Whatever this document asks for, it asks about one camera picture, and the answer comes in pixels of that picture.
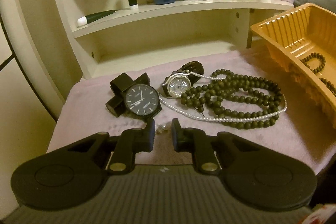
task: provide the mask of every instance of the gray plastic base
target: gray plastic base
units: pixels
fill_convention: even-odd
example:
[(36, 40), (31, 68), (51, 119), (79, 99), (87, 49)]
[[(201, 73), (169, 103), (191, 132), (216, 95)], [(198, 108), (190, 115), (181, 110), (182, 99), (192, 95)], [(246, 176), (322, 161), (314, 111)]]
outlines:
[(111, 176), (102, 191), (80, 206), (45, 212), (20, 206), (4, 224), (297, 224), (308, 207), (260, 211), (233, 198), (219, 178), (192, 165), (137, 165)]

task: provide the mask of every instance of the metal rivet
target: metal rivet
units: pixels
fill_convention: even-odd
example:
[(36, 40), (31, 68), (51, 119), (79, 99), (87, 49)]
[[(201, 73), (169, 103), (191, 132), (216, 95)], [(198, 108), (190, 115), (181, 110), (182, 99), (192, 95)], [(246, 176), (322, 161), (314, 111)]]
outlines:
[(214, 164), (212, 162), (207, 162), (205, 164), (202, 164), (201, 167), (204, 171), (209, 171), (209, 172), (213, 172), (213, 171), (216, 171), (218, 169), (218, 165)]
[(110, 169), (112, 171), (120, 172), (120, 171), (123, 171), (123, 170), (126, 169), (126, 165), (121, 163), (121, 162), (115, 162), (115, 163), (111, 164)]

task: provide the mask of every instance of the shelf board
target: shelf board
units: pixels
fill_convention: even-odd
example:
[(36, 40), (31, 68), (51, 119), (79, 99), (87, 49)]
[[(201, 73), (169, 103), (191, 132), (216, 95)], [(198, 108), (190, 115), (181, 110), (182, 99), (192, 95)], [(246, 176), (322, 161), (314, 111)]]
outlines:
[(268, 9), (288, 10), (293, 8), (289, 2), (281, 0), (205, 0), (205, 1), (182, 1), (165, 5), (139, 5), (138, 9), (119, 10), (112, 15), (101, 18), (83, 27), (73, 30), (73, 37), (78, 38), (93, 32), (117, 25), (171, 14), (194, 12), (198, 10), (217, 9)]
[(186, 58), (224, 53), (237, 49), (233, 38), (227, 37), (225, 39), (196, 42), (195, 44), (127, 55), (120, 58), (103, 56), (92, 78), (126, 71), (137, 71)]

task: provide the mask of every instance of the bead necklace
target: bead necklace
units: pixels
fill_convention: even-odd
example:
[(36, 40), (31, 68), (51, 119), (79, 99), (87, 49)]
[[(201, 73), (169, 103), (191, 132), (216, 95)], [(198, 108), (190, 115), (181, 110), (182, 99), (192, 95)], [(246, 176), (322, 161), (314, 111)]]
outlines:
[[(310, 66), (307, 64), (307, 62), (312, 59), (312, 58), (317, 58), (321, 61), (321, 65), (319, 67), (317, 67), (316, 69), (311, 69)], [(326, 58), (320, 54), (320, 53), (312, 53), (310, 55), (308, 55), (307, 57), (305, 57), (304, 59), (300, 59), (300, 61), (308, 68), (310, 69), (314, 74), (322, 71), (326, 65)], [(321, 82), (323, 84), (326, 85), (326, 87), (331, 91), (331, 93), (336, 97), (336, 88), (334, 87), (334, 85), (328, 81), (327, 79), (325, 78), (320, 78), (319, 79), (321, 80)]]
[[(191, 114), (184, 112), (174, 106), (171, 106), (160, 96), (160, 101), (171, 108), (172, 110), (181, 113), (186, 117), (190, 117), (199, 121), (207, 121), (207, 122), (223, 122), (224, 125), (228, 125), (231, 127), (235, 127), (238, 129), (250, 129), (250, 128), (262, 128), (269, 127), (274, 125), (276, 120), (279, 118), (279, 114), (285, 112), (287, 109), (287, 102), (283, 94), (281, 93), (281, 89), (278, 87), (278, 84), (273, 83), (271, 80), (257, 78), (247, 75), (235, 75), (229, 70), (216, 70), (211, 77), (199, 75), (197, 73), (191, 71), (185, 71), (192, 75), (210, 79), (212, 83), (209, 85), (203, 85), (202, 87), (192, 87), (186, 93), (182, 95), (181, 103), (187, 105), (188, 107), (194, 107), (199, 112), (203, 112), (203, 104), (209, 108), (212, 108), (217, 115), (217, 118), (206, 118), (206, 117), (197, 117)], [(218, 78), (217, 76), (220, 74), (227, 75), (225, 78)], [(264, 95), (262, 92), (258, 90), (253, 90), (255, 88), (262, 88), (266, 90), (273, 91), (276, 95), (269, 96)], [(247, 91), (251, 97), (244, 96), (233, 96), (232, 93), (238, 91), (242, 88), (244, 91)], [(201, 96), (201, 92), (206, 92), (203, 97)], [(216, 101), (211, 101), (213, 96), (217, 96)], [(245, 102), (250, 104), (257, 104), (259, 106), (264, 105), (267, 106), (266, 109), (259, 112), (253, 113), (244, 113), (237, 112), (235, 110), (231, 111), (230, 109), (225, 109), (221, 106), (221, 102), (226, 99), (233, 102)], [(278, 106), (281, 101), (284, 101), (284, 108), (279, 110)]]

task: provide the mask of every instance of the white cap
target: white cap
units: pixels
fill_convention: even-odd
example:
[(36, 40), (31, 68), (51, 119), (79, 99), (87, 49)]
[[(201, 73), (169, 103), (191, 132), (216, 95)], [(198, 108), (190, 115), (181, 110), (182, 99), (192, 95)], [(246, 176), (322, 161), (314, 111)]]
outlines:
[(138, 5), (135, 4), (135, 5), (130, 6), (129, 8), (130, 8), (131, 10), (133, 10), (133, 9), (137, 9), (137, 8), (138, 8)]
[(84, 26), (87, 24), (87, 20), (86, 20), (86, 17), (81, 17), (79, 20), (77, 20), (77, 25), (78, 27), (80, 26)]

